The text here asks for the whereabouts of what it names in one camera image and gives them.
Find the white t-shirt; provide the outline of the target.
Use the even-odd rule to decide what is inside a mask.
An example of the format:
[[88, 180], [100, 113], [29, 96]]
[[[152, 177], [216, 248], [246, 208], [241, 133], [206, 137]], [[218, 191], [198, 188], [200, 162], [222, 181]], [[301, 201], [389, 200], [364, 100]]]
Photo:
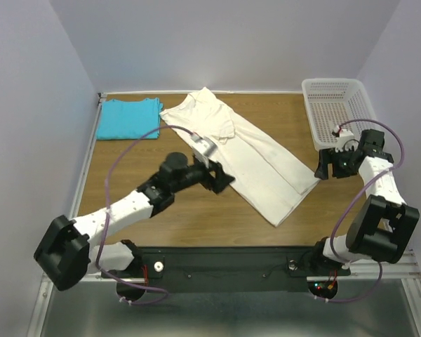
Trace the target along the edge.
[[231, 186], [270, 224], [280, 225], [316, 187], [319, 179], [276, 142], [209, 89], [193, 91], [161, 118], [192, 145], [190, 131], [217, 146], [211, 159], [234, 176]]

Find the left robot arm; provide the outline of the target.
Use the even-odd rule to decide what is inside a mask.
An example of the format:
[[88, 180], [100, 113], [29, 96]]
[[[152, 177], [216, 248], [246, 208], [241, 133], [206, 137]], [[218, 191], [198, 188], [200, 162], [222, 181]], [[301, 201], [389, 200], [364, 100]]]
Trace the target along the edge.
[[108, 234], [165, 211], [175, 193], [200, 184], [216, 194], [234, 182], [222, 164], [195, 155], [193, 163], [181, 152], [171, 152], [159, 170], [129, 195], [110, 207], [85, 216], [54, 218], [34, 252], [34, 259], [56, 289], [65, 291], [90, 273], [90, 266], [103, 251]]

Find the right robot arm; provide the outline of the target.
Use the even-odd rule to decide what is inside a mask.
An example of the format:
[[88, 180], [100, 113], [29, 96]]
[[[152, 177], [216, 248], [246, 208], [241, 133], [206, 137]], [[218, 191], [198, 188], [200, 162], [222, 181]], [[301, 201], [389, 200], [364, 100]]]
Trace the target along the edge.
[[333, 135], [335, 147], [319, 151], [315, 176], [326, 180], [360, 175], [366, 201], [347, 234], [325, 237], [315, 244], [308, 266], [312, 272], [324, 274], [358, 260], [395, 264], [406, 250], [420, 213], [407, 205], [398, 191], [393, 156], [384, 150], [385, 135], [366, 129], [356, 139], [340, 127]]

